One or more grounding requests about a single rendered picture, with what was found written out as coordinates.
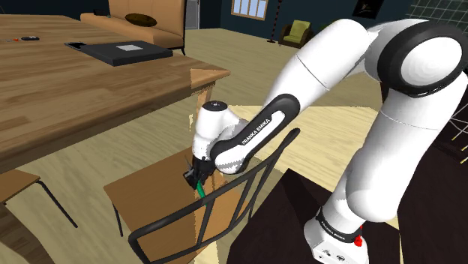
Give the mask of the black book with white label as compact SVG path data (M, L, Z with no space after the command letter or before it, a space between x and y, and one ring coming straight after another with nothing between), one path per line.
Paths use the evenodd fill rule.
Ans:
M113 67L164 59L173 56L171 49L142 40L119 43L87 44L80 51Z

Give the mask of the window with pale frame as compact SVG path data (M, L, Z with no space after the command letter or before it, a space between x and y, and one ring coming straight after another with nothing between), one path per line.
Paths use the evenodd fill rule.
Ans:
M264 20L269 0L232 0L231 14L254 20Z

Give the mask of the wooden chair black metal back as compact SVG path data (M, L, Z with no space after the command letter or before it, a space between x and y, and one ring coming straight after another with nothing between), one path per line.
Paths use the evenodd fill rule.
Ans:
M292 129L268 158L233 180L214 172L205 182L205 197L182 175L190 148L104 186L142 264L190 264L210 243L251 218L258 193L299 133Z

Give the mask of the tan sofa with dark cushion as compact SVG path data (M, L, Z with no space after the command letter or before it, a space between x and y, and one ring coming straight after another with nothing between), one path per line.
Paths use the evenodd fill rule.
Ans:
M82 13L80 21L159 47L185 49L187 0L108 0L108 4L109 16ZM157 24L153 27L134 25L125 19L128 14L148 15Z

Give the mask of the black floor lamp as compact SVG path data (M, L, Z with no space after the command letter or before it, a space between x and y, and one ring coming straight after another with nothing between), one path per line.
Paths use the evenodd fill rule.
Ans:
M281 10L282 2L283 2L283 0L277 0L277 9L276 9L275 16L274 16L274 23L272 25L270 38L267 40L267 42L271 43L271 44L276 43L276 41L274 39L275 38L275 29L276 29L276 26L277 26L277 23L278 23L278 17L279 17L279 13L280 13L280 10Z

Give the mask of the wooden stool black legs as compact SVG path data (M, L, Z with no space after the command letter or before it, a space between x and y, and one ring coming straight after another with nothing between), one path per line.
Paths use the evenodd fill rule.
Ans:
M39 184L71 224L75 228L78 227L73 218L66 212L61 203L55 198L53 193L38 175L23 172L18 169L13 169L0 174L0 203L6 205L8 200L33 184Z

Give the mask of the wooden table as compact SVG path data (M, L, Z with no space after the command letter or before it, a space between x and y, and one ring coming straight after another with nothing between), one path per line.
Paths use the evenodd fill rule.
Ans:
M229 75L179 54L113 67L65 46L123 40L66 16L0 14L0 173L191 95L203 104Z

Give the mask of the dark robot stand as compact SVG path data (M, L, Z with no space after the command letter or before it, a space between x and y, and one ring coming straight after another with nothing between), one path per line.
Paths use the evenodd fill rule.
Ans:
M370 264L468 264L468 133L454 137L448 126L426 151L398 209L399 227L366 223ZM321 264L303 235L337 184L344 165L320 163L320 155L292 157L232 243L227 264Z

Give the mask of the dark wall picture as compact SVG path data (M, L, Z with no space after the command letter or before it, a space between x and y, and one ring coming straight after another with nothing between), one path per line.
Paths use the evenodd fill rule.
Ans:
M384 0L357 0L352 16L375 20L383 2Z

